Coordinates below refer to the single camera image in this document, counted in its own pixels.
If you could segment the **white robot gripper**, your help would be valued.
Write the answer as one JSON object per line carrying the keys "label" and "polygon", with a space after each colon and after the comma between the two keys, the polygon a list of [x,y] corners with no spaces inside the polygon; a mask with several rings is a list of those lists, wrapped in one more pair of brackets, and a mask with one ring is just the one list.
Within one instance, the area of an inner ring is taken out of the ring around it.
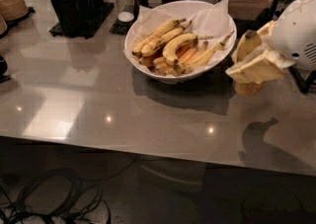
{"label": "white robot gripper", "polygon": [[235,82],[273,81],[295,63],[300,69],[316,70],[316,0],[294,0],[276,21],[264,24],[257,34],[272,36],[275,50],[266,49],[257,57],[228,68],[226,73]]}

